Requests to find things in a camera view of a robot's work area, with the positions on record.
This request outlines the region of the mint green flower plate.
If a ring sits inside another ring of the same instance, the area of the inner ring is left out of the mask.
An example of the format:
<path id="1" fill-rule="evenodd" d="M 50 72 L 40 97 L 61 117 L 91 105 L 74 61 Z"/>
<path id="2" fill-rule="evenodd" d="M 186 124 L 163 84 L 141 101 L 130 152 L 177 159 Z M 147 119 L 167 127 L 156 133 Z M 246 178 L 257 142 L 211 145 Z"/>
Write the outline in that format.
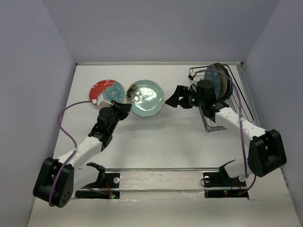
<path id="1" fill-rule="evenodd" d="M 140 117 L 151 117 L 164 107 L 165 94 L 156 82 L 143 79 L 134 82 L 126 92 L 126 103 L 131 104 L 131 112 Z"/>

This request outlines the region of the dark teal blossom plate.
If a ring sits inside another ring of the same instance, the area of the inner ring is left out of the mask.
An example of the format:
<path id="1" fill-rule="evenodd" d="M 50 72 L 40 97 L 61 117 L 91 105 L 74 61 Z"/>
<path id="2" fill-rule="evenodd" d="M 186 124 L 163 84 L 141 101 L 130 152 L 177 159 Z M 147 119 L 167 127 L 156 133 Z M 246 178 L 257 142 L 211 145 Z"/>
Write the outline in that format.
<path id="1" fill-rule="evenodd" d="M 222 80 L 221 80 L 221 71 L 214 64 L 211 64 L 207 67 L 204 80 L 209 80 L 214 85 L 214 92 L 216 95 L 216 99 L 222 101 L 221 98 L 221 88 L 222 88 Z"/>

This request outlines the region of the grey rimmed cream plate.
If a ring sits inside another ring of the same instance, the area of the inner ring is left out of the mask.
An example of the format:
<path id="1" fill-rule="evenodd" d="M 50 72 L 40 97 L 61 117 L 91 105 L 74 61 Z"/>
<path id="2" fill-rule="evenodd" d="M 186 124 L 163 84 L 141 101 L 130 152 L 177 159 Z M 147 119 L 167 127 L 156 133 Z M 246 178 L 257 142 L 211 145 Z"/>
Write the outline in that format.
<path id="1" fill-rule="evenodd" d="M 215 63 L 214 66 L 221 72 L 224 73 L 226 76 L 229 76 L 227 69 L 220 63 Z M 220 75 L 221 77 L 221 91 L 219 94 L 219 100 L 224 101 L 227 99 L 230 90 L 230 81 L 225 77 Z"/>

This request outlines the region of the teal scalloped beaded plate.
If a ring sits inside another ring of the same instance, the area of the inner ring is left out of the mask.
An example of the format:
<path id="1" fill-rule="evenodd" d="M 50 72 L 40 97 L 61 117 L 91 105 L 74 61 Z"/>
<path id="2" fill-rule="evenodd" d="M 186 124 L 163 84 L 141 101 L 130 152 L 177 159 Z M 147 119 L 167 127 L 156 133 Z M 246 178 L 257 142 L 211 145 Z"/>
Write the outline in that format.
<path id="1" fill-rule="evenodd" d="M 230 80 L 229 94 L 227 96 L 227 99 L 229 99 L 233 95 L 233 83 L 232 83 L 233 82 L 233 77 L 232 77 L 232 72 L 231 72 L 231 70 L 229 68 L 227 69 L 227 72 L 228 72 L 229 78 L 231 79 Z"/>

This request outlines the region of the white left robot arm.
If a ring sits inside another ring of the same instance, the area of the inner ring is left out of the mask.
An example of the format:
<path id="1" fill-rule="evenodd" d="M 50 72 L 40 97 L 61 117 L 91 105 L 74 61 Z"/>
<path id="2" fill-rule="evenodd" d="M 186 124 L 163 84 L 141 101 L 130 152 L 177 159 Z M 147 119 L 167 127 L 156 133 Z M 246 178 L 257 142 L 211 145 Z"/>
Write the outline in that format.
<path id="1" fill-rule="evenodd" d="M 88 184 L 101 186 L 105 181 L 105 168 L 88 160 L 102 152 L 111 142 L 119 121 L 131 111 L 131 104 L 115 101 L 100 109 L 91 132 L 74 149 L 58 157 L 48 157 L 42 163 L 33 196 L 48 202 L 51 207 L 64 207 L 74 191 Z"/>

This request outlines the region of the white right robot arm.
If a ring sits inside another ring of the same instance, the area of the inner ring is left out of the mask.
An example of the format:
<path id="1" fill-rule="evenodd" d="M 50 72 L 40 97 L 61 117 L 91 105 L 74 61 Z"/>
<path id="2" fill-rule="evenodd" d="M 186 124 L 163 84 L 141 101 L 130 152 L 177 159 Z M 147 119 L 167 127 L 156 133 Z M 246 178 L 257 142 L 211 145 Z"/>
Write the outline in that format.
<path id="1" fill-rule="evenodd" d="M 205 117 L 233 132 L 241 140 L 242 148 L 248 148 L 242 152 L 242 160 L 232 160 L 220 166 L 217 179 L 222 185 L 230 185 L 238 177 L 264 177 L 287 163 L 281 134 L 252 124 L 225 102 L 219 101 L 209 80 L 198 81 L 194 90 L 178 85 L 165 103 L 174 108 L 198 107 Z"/>

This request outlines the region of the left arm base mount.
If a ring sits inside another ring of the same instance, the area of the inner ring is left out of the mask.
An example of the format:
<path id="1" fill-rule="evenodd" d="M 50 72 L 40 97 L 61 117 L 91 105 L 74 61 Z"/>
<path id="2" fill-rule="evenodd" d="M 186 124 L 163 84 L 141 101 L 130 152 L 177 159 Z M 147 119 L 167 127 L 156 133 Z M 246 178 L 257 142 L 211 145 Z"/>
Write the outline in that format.
<path id="1" fill-rule="evenodd" d="M 100 180 L 77 190 L 74 197 L 77 199 L 119 199 L 119 186 L 120 173 L 105 173 Z"/>

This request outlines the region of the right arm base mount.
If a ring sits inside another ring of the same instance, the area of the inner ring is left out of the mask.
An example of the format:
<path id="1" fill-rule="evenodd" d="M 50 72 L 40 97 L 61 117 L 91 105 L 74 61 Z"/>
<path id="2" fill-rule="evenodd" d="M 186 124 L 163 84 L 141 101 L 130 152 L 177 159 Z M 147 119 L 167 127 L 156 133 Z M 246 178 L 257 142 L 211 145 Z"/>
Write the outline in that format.
<path id="1" fill-rule="evenodd" d="M 200 180 L 205 198 L 248 198 L 246 182 L 238 178 L 221 178 L 219 172 L 203 172 Z"/>

